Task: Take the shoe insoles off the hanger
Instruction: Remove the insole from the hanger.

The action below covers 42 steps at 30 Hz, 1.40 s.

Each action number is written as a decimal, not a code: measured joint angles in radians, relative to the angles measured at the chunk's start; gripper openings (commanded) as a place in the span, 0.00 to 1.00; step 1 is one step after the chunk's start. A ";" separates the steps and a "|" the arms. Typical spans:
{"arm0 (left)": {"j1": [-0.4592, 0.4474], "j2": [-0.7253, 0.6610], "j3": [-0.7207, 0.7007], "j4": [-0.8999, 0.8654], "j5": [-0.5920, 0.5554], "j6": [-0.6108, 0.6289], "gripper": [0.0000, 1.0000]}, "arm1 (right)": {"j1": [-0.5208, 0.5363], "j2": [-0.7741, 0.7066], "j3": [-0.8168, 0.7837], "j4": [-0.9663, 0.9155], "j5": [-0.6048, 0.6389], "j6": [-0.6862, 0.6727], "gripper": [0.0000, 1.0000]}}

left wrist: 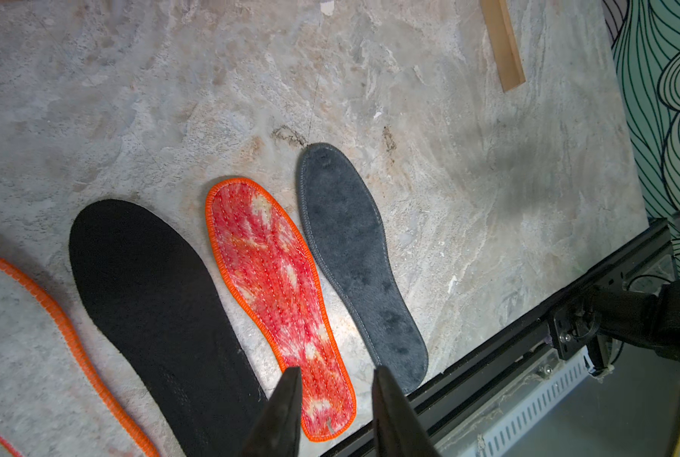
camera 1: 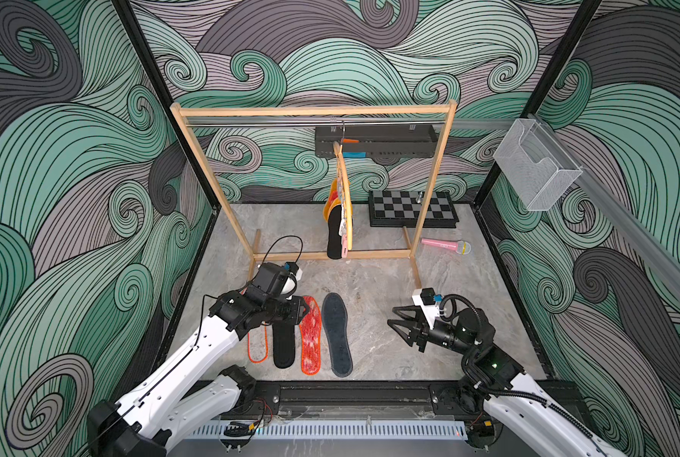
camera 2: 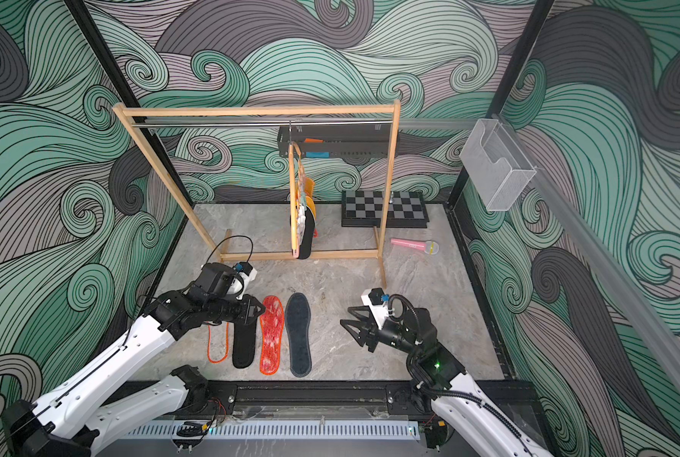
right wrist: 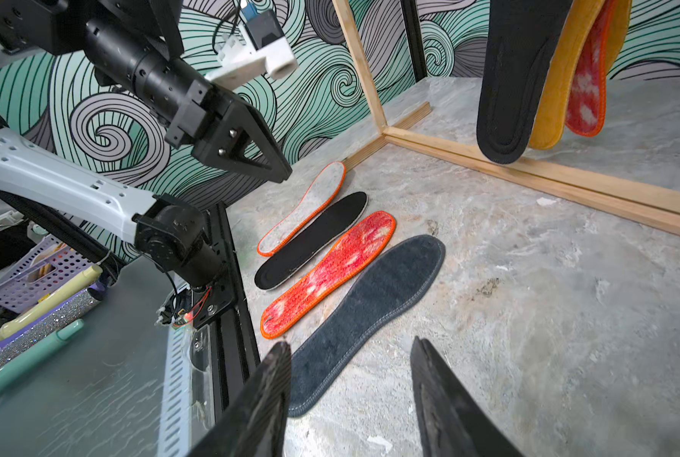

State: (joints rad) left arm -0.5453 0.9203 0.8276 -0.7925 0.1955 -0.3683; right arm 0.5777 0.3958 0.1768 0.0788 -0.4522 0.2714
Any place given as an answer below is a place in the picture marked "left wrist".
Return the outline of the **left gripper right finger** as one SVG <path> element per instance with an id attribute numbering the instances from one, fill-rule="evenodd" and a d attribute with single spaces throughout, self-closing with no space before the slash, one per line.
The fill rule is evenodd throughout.
<path id="1" fill-rule="evenodd" d="M 371 391 L 377 456 L 439 456 L 389 368 L 375 369 Z"/>

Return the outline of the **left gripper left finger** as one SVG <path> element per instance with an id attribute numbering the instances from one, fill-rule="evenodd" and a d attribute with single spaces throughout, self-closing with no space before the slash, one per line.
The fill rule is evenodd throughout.
<path id="1" fill-rule="evenodd" d="M 302 402 L 301 369 L 286 368 L 240 456 L 297 456 L 302 435 Z"/>

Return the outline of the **black insole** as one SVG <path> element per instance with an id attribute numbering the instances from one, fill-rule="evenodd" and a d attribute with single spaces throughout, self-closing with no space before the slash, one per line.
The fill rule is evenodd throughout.
<path id="1" fill-rule="evenodd" d="M 82 209 L 69 236 L 81 301 L 189 456 L 235 456 L 267 396 L 199 254 L 134 203 Z"/>

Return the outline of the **red patterned insole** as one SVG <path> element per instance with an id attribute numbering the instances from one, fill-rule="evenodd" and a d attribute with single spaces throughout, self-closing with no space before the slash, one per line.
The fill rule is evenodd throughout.
<path id="1" fill-rule="evenodd" d="M 264 188 L 247 178 L 214 185 L 205 213 L 227 289 L 265 336 L 280 369 L 301 371 L 301 424 L 307 439 L 338 437 L 356 417 L 356 396 L 300 230 Z"/>
<path id="2" fill-rule="evenodd" d="M 0 258 L 0 455 L 157 456 L 61 307 Z"/>

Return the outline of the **grey insole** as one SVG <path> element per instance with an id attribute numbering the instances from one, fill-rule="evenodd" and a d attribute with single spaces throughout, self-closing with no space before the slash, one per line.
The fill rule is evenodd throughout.
<path id="1" fill-rule="evenodd" d="M 315 262 L 334 288 L 371 361 L 410 394 L 429 353 L 397 285 L 380 211 L 349 158 L 328 143 L 307 146 L 297 173 L 299 215 Z"/>

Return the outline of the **red patterned insole front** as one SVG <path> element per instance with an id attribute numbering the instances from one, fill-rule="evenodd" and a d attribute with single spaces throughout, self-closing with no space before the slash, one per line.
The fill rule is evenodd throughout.
<path id="1" fill-rule="evenodd" d="M 0 258 L 0 455 L 157 456 L 61 307 Z"/>

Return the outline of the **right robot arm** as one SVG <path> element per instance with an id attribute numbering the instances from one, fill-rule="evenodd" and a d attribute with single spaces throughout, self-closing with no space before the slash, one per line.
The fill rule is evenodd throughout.
<path id="1" fill-rule="evenodd" d="M 594 284 L 584 311 L 593 317 L 592 334 L 680 362 L 680 279 L 663 283 L 657 294 Z"/>

